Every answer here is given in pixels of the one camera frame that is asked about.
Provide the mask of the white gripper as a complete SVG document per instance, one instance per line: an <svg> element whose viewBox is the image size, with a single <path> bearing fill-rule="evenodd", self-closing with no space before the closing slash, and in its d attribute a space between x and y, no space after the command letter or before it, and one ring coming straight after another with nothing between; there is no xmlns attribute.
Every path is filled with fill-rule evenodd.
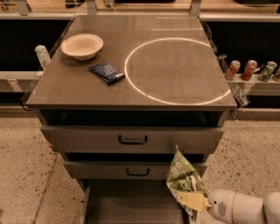
<svg viewBox="0 0 280 224"><path fill-rule="evenodd" d="M208 213L216 220L232 224L232 208L235 196L235 191L212 189L208 193L208 200L211 204ZM177 201L179 203L196 211L205 210L208 205L208 200L200 192L179 191L177 193Z"/></svg>

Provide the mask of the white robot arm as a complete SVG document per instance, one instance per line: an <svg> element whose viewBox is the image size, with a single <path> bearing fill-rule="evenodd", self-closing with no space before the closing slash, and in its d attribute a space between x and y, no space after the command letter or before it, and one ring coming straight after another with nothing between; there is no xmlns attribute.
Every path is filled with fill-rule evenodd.
<svg viewBox="0 0 280 224"><path fill-rule="evenodd" d="M261 199L228 189L213 189L207 197L200 192L179 191L177 201L195 211L207 210L226 224L280 224L280 192Z"/></svg>

